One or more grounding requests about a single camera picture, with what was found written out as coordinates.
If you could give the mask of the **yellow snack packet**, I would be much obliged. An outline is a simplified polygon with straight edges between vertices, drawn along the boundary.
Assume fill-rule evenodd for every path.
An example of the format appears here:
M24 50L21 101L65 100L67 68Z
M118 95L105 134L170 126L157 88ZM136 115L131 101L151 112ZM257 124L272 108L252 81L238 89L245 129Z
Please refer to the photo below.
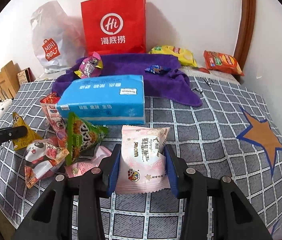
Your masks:
M23 118L16 112L12 113L13 128L18 128L18 137L13 139L14 150L18 151L26 148L30 143L35 140L41 140L42 137L34 132L28 124L25 123Z

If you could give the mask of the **light pink snack packet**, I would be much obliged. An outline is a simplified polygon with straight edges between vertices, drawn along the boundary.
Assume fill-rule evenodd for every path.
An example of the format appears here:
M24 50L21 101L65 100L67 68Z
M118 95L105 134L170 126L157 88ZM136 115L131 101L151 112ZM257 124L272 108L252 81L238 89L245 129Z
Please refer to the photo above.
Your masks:
M169 130L168 127L122 127L117 194L152 193L170 187L163 152Z

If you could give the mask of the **green snack packet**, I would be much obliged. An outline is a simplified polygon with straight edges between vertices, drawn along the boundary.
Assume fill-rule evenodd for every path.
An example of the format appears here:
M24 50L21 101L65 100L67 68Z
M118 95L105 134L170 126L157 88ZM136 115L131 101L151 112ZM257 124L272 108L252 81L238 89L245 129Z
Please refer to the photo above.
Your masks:
M93 125L82 120L74 112L70 112L67 119L67 150L66 165L69 166L80 154L98 143L108 135L107 126Z

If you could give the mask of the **small purple-pink candy packet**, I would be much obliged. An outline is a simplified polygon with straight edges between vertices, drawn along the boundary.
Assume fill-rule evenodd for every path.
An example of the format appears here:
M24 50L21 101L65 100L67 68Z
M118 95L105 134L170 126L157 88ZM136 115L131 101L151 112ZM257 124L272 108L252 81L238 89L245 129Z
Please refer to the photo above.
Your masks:
M79 69L74 73L80 78L97 77L103 70L101 56L97 52L93 52L91 56L83 59Z

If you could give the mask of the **small blue candy packet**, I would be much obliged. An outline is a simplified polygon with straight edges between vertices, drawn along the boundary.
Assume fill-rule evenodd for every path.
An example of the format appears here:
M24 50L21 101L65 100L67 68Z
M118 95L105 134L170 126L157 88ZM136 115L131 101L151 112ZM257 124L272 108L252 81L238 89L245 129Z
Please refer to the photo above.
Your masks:
M166 73L170 71L171 71L171 68L165 68L157 64L154 64L154 65L151 65L145 68L146 73L155 74L155 75L165 75Z

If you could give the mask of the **wooden headboard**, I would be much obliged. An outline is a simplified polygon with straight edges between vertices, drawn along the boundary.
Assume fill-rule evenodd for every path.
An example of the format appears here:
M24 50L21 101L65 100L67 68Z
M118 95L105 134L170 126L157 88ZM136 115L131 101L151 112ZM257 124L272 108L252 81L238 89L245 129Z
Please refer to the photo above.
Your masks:
M21 70L18 64L13 61L8 62L0 71L0 101L14 99L20 84L18 82L17 73Z

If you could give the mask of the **panda snack packet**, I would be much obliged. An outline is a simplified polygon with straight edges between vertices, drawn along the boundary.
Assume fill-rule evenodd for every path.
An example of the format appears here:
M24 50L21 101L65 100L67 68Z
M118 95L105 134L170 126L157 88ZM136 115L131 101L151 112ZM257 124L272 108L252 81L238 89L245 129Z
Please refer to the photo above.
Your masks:
M69 151L55 146L51 139L35 140L25 150L24 175L28 189L39 180L52 176L63 164Z

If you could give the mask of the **red-white long snack packet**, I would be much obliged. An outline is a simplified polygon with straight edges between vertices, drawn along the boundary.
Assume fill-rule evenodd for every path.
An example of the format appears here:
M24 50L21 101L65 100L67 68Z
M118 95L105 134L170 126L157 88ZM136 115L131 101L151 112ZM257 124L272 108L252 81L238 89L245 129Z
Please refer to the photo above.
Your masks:
M56 108L56 104L59 100L60 97L57 96L56 93L50 93L40 100L40 104L50 125L56 133L58 145L67 148L66 124Z

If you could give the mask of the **brown framed picture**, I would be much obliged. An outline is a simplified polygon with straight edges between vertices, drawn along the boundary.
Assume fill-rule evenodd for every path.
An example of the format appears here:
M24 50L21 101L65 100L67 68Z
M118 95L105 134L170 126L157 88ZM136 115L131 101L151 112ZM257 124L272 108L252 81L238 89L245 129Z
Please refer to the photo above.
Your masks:
M33 82L35 77L30 68L25 68L17 73L17 79L19 85L21 86L22 84Z

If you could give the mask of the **grey checked bed sheet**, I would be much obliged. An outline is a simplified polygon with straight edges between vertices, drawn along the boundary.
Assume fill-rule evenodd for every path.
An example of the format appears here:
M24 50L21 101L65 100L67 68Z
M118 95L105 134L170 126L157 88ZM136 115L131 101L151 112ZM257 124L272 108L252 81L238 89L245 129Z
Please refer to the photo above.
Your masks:
M50 94L53 81L26 83L4 110L0 128L12 125L18 113L41 137L54 135L40 99ZM263 98L231 82L190 77L203 105L198 108L160 98L145 98L145 127L170 127L167 143L189 167L207 177L231 177L259 214L273 239L281 239L282 227L282 135L273 123ZM252 119L269 124L268 133L279 141L275 165L262 146L238 139ZM13 143L0 146L0 209L18 227L51 178L27 189L24 153ZM177 200L170 190L147 194L112 194L101 199L106 239L179 239L186 200Z

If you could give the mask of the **white Miniso plastic bag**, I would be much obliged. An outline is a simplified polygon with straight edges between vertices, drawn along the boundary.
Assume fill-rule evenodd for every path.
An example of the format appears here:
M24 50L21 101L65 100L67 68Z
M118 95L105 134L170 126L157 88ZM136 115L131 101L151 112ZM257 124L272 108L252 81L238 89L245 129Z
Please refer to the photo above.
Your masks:
M64 71L85 57L84 38L58 1L40 6L33 12L30 24L34 55L45 73Z

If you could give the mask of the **blue tissue pack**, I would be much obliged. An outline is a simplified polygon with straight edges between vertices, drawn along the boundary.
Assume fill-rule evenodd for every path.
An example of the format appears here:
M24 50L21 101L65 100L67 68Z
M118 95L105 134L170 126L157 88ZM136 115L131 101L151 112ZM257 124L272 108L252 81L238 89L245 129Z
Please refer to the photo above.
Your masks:
M56 104L63 119L74 113L95 125L145 123L142 75L99 76L73 81Z

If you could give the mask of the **yellow chips bag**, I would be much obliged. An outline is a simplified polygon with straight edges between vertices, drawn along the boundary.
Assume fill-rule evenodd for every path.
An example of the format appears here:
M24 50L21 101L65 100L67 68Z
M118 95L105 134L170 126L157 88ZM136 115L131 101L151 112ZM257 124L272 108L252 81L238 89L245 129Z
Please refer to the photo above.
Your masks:
M178 58L178 61L182 66L198 67L198 64L193 56L193 53L184 48L167 46L167 45L155 46L148 53L173 55Z

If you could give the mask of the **red Haidilao paper bag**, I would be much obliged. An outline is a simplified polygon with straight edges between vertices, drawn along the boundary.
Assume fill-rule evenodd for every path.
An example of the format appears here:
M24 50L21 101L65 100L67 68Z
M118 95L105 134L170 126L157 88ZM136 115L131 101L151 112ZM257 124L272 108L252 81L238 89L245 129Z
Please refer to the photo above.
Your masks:
M88 0L81 13L88 55L146 52L146 0Z

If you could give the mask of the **brown door frame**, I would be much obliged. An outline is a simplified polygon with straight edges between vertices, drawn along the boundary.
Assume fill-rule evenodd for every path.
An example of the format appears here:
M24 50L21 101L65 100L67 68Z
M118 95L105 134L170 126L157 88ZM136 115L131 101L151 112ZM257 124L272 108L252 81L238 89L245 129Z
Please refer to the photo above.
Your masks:
M249 53L254 31L255 14L256 0L242 0L241 22L234 51L234 58L238 61L241 70L244 69L244 64Z

